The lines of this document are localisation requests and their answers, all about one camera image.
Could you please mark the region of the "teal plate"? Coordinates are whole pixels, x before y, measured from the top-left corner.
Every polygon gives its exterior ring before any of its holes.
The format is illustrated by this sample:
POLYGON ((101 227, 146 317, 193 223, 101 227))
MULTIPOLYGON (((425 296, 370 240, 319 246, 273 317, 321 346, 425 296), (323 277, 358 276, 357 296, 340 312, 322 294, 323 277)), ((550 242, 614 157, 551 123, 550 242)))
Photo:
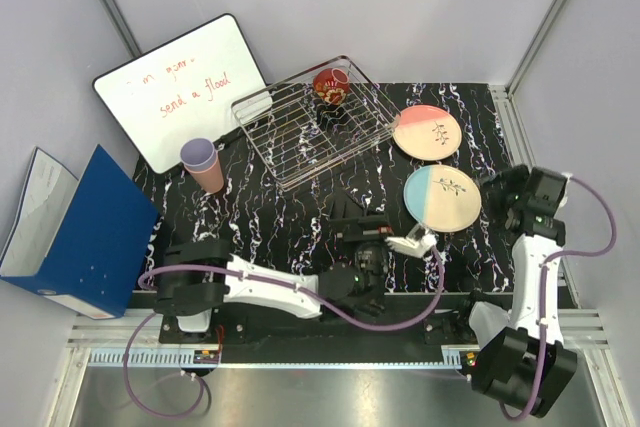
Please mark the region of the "teal plate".
POLYGON ((455 233, 470 227, 482 207, 475 182, 447 165, 424 166, 413 172, 404 184, 403 200, 416 222, 439 233, 455 233))

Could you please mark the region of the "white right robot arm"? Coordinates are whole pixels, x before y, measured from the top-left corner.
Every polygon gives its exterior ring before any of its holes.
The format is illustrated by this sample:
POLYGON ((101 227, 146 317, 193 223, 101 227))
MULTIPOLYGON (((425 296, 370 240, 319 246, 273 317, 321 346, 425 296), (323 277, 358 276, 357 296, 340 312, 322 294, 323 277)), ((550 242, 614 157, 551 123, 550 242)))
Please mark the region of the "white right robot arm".
POLYGON ((564 346, 558 319, 559 253, 565 224, 556 213, 565 198, 566 176, 518 165, 480 181, 492 218, 510 234, 514 263, 512 305, 472 295, 470 309, 454 318, 454 331, 480 347, 471 385, 513 408, 509 418, 542 418, 577 370, 577 356, 564 346))

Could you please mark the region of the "wire dish rack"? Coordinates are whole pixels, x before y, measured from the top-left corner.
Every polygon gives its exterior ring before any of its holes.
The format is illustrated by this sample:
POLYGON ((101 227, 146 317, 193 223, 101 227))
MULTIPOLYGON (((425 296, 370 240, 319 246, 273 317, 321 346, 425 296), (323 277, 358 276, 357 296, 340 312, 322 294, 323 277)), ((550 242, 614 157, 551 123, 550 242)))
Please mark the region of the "wire dish rack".
POLYGON ((392 137, 400 110, 346 55, 333 57, 232 103, 249 144, 282 191, 346 164, 392 137), (315 76, 339 68, 350 90, 341 105, 314 91, 315 76))

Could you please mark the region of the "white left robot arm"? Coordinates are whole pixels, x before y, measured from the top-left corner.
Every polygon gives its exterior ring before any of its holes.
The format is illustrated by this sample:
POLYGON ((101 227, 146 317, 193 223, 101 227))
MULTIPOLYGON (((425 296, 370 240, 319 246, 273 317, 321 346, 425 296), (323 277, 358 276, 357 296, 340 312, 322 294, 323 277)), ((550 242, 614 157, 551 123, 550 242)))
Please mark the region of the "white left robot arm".
POLYGON ((225 271, 184 269, 154 275, 154 312, 176 318, 178 329, 196 343, 214 335, 213 311, 224 304, 271 308, 313 320, 322 316, 326 300, 348 315, 379 315, 384 311, 389 269, 386 238, 392 228, 388 216, 365 207, 343 190, 329 199, 330 227, 353 255, 351 261, 336 261, 314 274, 292 274, 242 259, 231 252, 226 240, 179 244, 165 251, 165 267, 198 265, 225 271))

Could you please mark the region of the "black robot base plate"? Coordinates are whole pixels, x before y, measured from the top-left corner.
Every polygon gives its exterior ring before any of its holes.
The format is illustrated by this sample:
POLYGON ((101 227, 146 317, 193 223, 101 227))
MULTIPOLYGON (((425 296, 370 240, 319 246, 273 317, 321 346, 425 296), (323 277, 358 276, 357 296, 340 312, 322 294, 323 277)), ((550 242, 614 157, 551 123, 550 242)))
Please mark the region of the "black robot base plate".
POLYGON ((377 349, 393 347, 406 349, 418 345, 439 345, 451 340, 451 334, 429 332, 432 324, 445 310, 457 310, 468 301, 468 293, 445 293, 440 297, 436 311, 426 320, 407 329, 394 332, 372 332, 351 325, 338 316, 327 313, 317 319, 302 320, 280 310, 247 304, 226 304, 212 316, 211 326, 203 334, 181 334, 177 321, 162 319, 159 342, 165 345, 204 346, 222 341, 222 348, 230 346, 261 347, 283 344, 287 353, 293 349, 308 350, 313 346, 341 345, 350 349, 377 349), (215 329, 221 327, 223 335, 215 329))

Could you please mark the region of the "cream pink plate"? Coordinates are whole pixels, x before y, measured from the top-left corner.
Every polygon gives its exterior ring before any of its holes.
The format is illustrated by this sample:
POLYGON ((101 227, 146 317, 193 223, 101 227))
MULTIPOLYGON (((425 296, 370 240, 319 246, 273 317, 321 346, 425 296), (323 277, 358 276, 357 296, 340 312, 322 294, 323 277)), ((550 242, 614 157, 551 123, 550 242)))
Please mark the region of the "cream pink plate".
POLYGON ((393 139, 407 155, 423 161, 439 161, 460 147, 462 131, 446 110, 432 105, 414 105, 399 115, 393 139))

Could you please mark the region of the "pink plastic cup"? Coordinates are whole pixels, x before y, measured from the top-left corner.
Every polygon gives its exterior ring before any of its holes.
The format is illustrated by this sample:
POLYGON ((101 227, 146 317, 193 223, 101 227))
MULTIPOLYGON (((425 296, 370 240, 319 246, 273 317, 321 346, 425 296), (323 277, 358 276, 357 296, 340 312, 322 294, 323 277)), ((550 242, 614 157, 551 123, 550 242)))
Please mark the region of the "pink plastic cup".
POLYGON ((215 194, 224 187, 225 177, 216 150, 202 166, 184 164, 184 167, 205 192, 215 194))

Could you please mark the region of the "lilac plastic cup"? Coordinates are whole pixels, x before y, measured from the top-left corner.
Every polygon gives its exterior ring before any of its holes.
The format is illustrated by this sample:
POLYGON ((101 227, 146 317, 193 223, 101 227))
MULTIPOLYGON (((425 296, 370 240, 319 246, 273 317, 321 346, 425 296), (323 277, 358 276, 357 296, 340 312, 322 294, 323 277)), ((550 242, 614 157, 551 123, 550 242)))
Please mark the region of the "lilac plastic cup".
POLYGON ((211 140, 194 138, 182 146, 180 159, 187 169, 200 172, 209 169, 216 162, 217 150, 211 140))

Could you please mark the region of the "red floral ceramic bowl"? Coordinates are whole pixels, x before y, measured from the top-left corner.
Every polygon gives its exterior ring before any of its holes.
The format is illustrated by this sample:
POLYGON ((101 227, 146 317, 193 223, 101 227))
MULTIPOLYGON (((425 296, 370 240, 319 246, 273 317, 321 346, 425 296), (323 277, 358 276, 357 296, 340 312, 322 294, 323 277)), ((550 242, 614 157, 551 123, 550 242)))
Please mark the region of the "red floral ceramic bowl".
POLYGON ((326 68, 315 76, 313 87, 323 101, 338 106, 344 102, 349 93, 349 77, 339 68, 326 68))

